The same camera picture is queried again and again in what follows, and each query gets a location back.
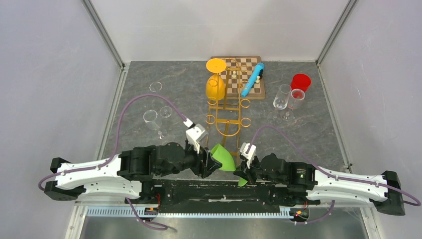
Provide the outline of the green plastic wine glass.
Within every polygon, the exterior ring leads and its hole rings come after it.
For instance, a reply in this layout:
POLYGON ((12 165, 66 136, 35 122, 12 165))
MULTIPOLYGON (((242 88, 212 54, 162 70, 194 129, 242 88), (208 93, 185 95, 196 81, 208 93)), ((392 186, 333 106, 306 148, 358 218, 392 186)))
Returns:
POLYGON ((241 169, 242 167, 242 164, 238 166, 235 165, 233 156, 221 144, 215 145, 211 150, 211 154, 213 159, 221 163, 221 171, 234 173, 237 169, 241 169))

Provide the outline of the orange plastic wine glass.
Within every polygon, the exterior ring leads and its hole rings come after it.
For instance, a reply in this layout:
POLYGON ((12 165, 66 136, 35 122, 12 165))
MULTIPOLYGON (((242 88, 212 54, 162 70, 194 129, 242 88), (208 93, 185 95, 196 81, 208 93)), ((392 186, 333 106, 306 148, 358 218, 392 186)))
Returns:
POLYGON ((225 96, 225 83, 220 76, 226 69, 226 62, 212 58, 206 63, 206 69, 212 73, 206 83, 206 96, 213 101, 220 101, 225 96))

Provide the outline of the gold wire glass rack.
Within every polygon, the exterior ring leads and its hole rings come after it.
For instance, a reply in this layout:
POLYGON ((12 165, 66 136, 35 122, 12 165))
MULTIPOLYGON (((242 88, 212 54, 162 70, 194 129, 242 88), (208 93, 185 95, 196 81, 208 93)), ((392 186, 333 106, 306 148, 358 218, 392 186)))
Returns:
POLYGON ((214 125, 217 132, 222 137, 221 145, 225 146, 229 138, 235 138, 236 147, 231 148, 231 155, 238 158, 240 148, 240 131, 244 127, 250 126, 250 119, 241 116, 241 111, 249 107, 250 100, 241 97, 238 94, 236 99, 227 99, 227 85, 225 83, 225 96, 220 101, 213 101, 207 97, 209 110, 207 115, 207 124, 214 125))

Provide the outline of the clear wine glass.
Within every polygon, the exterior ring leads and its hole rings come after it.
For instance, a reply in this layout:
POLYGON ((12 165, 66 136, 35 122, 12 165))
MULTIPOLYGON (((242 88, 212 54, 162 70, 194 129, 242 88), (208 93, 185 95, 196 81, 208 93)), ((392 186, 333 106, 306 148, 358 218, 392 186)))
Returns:
MULTIPOLYGON (((149 90, 152 93, 159 93, 163 88, 161 82, 152 82, 149 85, 149 90)), ((162 118, 169 118, 172 115, 172 108, 166 103, 166 101, 162 101, 159 98, 152 98, 152 109, 155 110, 162 118)))
POLYGON ((287 104, 291 93, 291 86, 282 84, 273 100, 274 111, 267 115, 270 124, 278 125, 284 120, 284 114, 287 112, 287 104))
POLYGON ((300 108, 305 101, 305 92, 301 89, 293 89, 290 93, 287 110, 282 114, 282 120, 291 121, 295 119, 294 112, 300 108))
POLYGON ((161 118, 155 110, 147 110, 143 114, 143 120, 146 123, 146 126, 156 132, 159 139, 164 138, 164 131, 161 127, 162 122, 161 118))

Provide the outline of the red plastic wine glass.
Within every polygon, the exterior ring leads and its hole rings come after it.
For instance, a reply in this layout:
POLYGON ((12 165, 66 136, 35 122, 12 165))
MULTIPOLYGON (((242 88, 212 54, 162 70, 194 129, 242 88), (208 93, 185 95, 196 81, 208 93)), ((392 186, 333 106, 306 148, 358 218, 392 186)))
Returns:
POLYGON ((312 84, 311 78, 303 73, 295 74, 290 83, 291 89, 300 89, 303 92, 306 92, 310 85, 312 84))

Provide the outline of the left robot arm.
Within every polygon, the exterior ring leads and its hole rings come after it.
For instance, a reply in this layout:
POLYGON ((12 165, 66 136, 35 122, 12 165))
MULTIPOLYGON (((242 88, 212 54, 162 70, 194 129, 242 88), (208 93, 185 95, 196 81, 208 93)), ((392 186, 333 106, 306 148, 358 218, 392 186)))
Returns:
POLYGON ((206 178, 220 169, 222 163, 203 147, 195 150, 189 142, 182 147, 165 145, 135 147, 111 158, 86 163, 71 163, 63 158, 52 159, 52 175, 39 183, 39 188, 55 201, 73 201, 80 195, 119 196, 144 203, 155 200, 154 176, 178 174, 190 169, 206 178))

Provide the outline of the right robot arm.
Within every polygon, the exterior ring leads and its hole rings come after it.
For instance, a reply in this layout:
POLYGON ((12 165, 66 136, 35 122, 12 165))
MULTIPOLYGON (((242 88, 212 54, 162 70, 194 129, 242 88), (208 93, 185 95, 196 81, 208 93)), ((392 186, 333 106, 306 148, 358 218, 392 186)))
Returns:
POLYGON ((405 215, 403 195, 397 190, 396 172, 358 175, 328 170, 303 162, 287 162, 271 153, 262 160, 241 157, 234 175, 240 185, 254 185, 258 179, 283 185, 269 191, 273 204, 285 207, 320 205, 323 202, 368 205, 382 214, 405 215))

